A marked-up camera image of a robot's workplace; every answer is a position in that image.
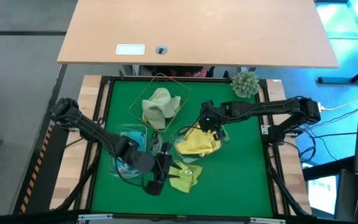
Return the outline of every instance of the light green cloth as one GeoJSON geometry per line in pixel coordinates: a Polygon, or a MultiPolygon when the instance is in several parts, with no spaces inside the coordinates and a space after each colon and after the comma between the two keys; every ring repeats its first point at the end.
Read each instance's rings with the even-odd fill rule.
{"type": "Polygon", "coordinates": [[[180,166],[181,170],[170,167],[169,174],[177,175],[179,177],[169,178],[169,182],[173,188],[188,193],[190,192],[191,187],[198,183],[197,178],[201,174],[203,168],[196,165],[185,164],[181,161],[174,162],[180,166]]]}
{"type": "Polygon", "coordinates": [[[142,100],[142,119],[156,129],[165,128],[165,118],[173,117],[179,110],[180,96],[171,98],[166,88],[157,88],[148,100],[142,100]]]}

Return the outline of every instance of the green table surface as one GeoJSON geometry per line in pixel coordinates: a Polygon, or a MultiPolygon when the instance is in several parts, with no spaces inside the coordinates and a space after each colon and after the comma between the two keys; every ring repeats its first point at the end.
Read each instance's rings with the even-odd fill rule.
{"type": "MultiPolygon", "coordinates": [[[[113,133],[120,124],[142,124],[128,113],[128,108],[148,82],[115,81],[106,129],[113,133]]],[[[163,134],[171,140],[173,131],[191,125],[200,113],[201,103],[213,100],[215,106],[238,98],[227,83],[183,83],[191,95],[177,117],[163,134]]],[[[171,215],[211,215],[227,217],[272,217],[264,155],[256,117],[236,124],[227,124],[230,136],[227,145],[195,161],[203,167],[198,183],[186,194],[171,187],[169,180],[159,196],[146,194],[113,176],[111,156],[102,150],[91,205],[92,212],[144,213],[171,215]]],[[[153,132],[148,129],[148,136],[153,132]]],[[[140,178],[129,179],[140,183],[140,178]]]]}

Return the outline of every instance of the green succulent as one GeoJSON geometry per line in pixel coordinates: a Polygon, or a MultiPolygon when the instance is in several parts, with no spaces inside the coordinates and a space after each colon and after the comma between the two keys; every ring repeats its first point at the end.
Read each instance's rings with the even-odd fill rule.
{"type": "Polygon", "coordinates": [[[259,80],[255,72],[240,72],[232,79],[232,86],[236,95],[241,98],[250,98],[259,91],[259,80]]]}

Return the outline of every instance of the cloth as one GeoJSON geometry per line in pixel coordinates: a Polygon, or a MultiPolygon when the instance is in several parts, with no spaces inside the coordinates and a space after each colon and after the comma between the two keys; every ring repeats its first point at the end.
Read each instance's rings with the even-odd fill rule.
{"type": "Polygon", "coordinates": [[[148,100],[142,100],[142,119],[156,129],[164,129],[165,118],[171,118],[178,112],[180,99],[180,96],[171,98],[166,88],[157,88],[148,100]]]}
{"type": "MultiPolygon", "coordinates": [[[[139,143],[138,151],[144,152],[146,145],[146,135],[139,131],[128,131],[122,132],[122,136],[127,136],[133,139],[135,142],[139,143]]],[[[126,163],[122,163],[120,160],[117,160],[118,171],[120,174],[140,174],[138,169],[131,167],[126,163]]]]}
{"type": "Polygon", "coordinates": [[[169,182],[174,189],[188,193],[191,187],[198,183],[197,178],[200,176],[203,168],[196,165],[185,164],[181,161],[174,162],[180,166],[181,170],[170,167],[169,174],[179,177],[169,178],[169,182]]]}
{"type": "Polygon", "coordinates": [[[213,133],[204,133],[200,129],[191,128],[185,134],[185,140],[176,145],[180,154],[199,154],[205,156],[221,147],[220,141],[215,141],[213,133]]]}

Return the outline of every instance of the gray floor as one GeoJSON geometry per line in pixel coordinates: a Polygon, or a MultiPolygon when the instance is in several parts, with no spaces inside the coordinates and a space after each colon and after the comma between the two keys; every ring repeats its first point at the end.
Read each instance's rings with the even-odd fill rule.
{"type": "MultiPolygon", "coordinates": [[[[74,10],[75,0],[0,0],[0,30],[66,30],[74,10]]],[[[328,32],[338,32],[338,26],[348,26],[349,16],[339,16],[339,25],[333,18],[322,17],[328,32]]],[[[63,37],[0,37],[0,214],[10,212],[16,199],[25,165],[29,160],[37,128],[40,125],[50,92],[59,69],[57,55],[63,37]]],[[[321,86],[318,76],[351,77],[358,73],[358,40],[331,40],[340,61],[338,70],[258,68],[260,78],[282,79],[287,97],[304,95],[320,101],[329,108],[358,96],[358,87],[321,86]]],[[[117,75],[122,69],[114,65],[69,66],[60,96],[76,98],[83,75],[117,75]]],[[[217,70],[218,76],[223,68],[217,70]]],[[[349,107],[322,114],[324,120],[356,108],[349,107]]],[[[338,123],[329,128],[317,129],[316,134],[354,131],[357,117],[344,121],[348,128],[338,123]]],[[[306,136],[297,140],[301,149],[311,142],[306,136]]],[[[354,153],[354,137],[327,139],[328,148],[337,158],[354,153]]],[[[325,149],[318,143],[314,163],[331,161],[325,149]]]]}

